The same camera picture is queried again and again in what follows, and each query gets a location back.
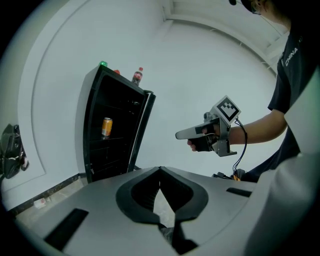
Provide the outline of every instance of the hand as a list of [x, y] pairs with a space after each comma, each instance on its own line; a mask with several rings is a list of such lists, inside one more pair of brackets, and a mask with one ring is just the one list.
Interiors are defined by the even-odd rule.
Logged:
[[[220, 126], [217, 125], [217, 124], [214, 124], [213, 125], [213, 129], [214, 129], [215, 135], [219, 136], [220, 135]], [[207, 128], [202, 129], [202, 133], [206, 134], [207, 133]], [[193, 152], [197, 151], [196, 146], [192, 144], [191, 140], [188, 140], [187, 144], [191, 147]]]

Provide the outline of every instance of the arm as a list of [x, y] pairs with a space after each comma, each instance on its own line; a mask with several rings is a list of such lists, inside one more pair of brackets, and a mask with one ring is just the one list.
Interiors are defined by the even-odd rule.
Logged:
[[[273, 109], [265, 117], [244, 125], [248, 136], [248, 144], [271, 141], [280, 136], [287, 128], [285, 114]], [[229, 135], [231, 145], [244, 144], [245, 134], [241, 127], [232, 127]]]

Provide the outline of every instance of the green light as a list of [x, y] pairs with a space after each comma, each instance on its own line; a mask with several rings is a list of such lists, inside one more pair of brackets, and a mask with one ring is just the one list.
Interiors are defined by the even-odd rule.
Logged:
[[108, 63], [106, 63], [105, 61], [101, 61], [101, 62], [99, 63], [99, 65], [102, 65], [102, 66], [108, 67]]

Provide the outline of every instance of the soda can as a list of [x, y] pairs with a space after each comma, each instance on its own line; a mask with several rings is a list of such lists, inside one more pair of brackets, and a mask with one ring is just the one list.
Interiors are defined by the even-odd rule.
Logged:
[[104, 139], [109, 139], [111, 134], [111, 128], [112, 128], [113, 121], [111, 118], [105, 118], [103, 120], [102, 124], [102, 136]]

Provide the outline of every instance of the black cabinet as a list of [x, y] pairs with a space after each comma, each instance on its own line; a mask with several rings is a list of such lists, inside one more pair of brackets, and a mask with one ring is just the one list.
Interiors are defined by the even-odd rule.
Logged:
[[[83, 126], [83, 157], [88, 182], [131, 172], [156, 96], [100, 65], [93, 79]], [[113, 121], [109, 139], [104, 118]]]

